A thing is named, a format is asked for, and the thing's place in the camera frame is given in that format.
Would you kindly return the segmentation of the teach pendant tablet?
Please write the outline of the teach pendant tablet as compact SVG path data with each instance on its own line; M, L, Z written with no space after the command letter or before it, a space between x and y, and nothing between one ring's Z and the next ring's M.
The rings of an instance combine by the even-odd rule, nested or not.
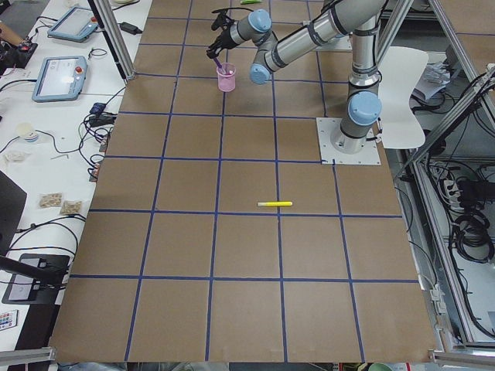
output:
M47 57L43 60L32 100L37 103L76 100L84 87L84 56Z
M97 20L91 9L73 6L49 28L47 35L50 38L82 43L97 27Z

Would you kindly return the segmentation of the yellow highlighter pen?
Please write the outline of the yellow highlighter pen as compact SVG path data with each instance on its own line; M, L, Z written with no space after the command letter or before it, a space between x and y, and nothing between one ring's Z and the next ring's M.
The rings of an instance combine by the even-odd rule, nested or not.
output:
M290 207L293 206L292 201L264 201L257 202L257 207Z

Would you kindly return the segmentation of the black power adapter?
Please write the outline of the black power adapter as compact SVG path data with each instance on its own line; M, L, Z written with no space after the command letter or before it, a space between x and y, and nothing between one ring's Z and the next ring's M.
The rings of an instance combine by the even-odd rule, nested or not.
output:
M119 26L120 26L120 29L126 33L129 33L132 35L142 34L142 30L139 27L137 27L131 23L121 22L119 24Z

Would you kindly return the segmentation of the far teach pendant tablet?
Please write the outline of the far teach pendant tablet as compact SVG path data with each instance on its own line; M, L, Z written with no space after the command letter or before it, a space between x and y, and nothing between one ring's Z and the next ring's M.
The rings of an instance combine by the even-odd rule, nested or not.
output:
M82 43L97 27L97 20L91 9L73 6L49 28L47 35L50 38Z

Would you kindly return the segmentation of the small snack bag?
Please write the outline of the small snack bag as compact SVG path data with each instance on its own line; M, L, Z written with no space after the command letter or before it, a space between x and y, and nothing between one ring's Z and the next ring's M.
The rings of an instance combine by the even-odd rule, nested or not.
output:
M38 206L40 209L61 207L63 194L61 192L45 193L39 196Z
M60 207L60 215L68 216L80 214L82 207L82 201L65 200L62 202L62 205Z

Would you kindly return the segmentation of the aluminium frame post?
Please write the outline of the aluminium frame post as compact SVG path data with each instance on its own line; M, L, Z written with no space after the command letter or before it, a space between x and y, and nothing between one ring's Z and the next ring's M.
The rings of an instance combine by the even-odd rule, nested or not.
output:
M121 78L125 81L133 80L135 78L135 68L109 1L88 0L87 2L97 19L99 28L103 32L104 39Z

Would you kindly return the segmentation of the colourful remote control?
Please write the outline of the colourful remote control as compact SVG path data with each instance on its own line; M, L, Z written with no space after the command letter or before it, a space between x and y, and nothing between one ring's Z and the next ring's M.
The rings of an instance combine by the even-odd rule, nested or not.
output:
M0 331L11 329L18 324L19 311L17 309L0 314Z

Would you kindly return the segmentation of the pink mesh cup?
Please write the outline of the pink mesh cup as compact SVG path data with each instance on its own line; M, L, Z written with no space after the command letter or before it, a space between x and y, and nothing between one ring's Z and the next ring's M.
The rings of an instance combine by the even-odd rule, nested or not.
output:
M224 93L231 92L236 86L236 68L231 63L222 63L225 74L220 73L217 69L217 86ZM234 74L229 75L228 71L234 70Z

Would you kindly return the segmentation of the near teach pendant tablet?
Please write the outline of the near teach pendant tablet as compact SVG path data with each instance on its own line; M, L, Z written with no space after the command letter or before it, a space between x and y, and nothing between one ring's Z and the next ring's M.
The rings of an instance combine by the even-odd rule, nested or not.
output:
M43 60L32 100L37 103L76 100L84 87L84 56L47 57Z

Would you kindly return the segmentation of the blue checkered adapter box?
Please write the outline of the blue checkered adapter box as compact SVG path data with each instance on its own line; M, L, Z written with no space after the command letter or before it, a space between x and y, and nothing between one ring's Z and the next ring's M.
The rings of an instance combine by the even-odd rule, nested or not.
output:
M105 108L106 108L105 103L96 102L93 104L92 108L90 109L90 114L100 115L104 112Z

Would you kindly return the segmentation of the crumpled white wrapper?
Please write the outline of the crumpled white wrapper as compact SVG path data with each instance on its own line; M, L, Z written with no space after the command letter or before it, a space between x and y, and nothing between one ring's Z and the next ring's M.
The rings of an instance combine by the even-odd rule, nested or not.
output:
M24 151L7 151L3 157L6 164L22 163L30 157L30 153Z

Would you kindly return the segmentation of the purple pen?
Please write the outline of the purple pen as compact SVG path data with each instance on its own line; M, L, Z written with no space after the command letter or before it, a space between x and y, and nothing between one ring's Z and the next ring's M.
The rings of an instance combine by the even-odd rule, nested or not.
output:
M217 69L220 71L220 73L225 74L225 70L223 68L222 63L218 60L218 58L213 58L213 61L215 62Z

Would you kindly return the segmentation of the white plastic chair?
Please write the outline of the white plastic chair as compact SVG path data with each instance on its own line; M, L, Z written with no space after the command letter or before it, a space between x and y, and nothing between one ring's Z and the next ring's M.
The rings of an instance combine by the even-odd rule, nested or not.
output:
M381 61L379 98L385 148L411 149L425 143L425 134L411 111L409 100L427 62L426 52L401 46L390 47Z

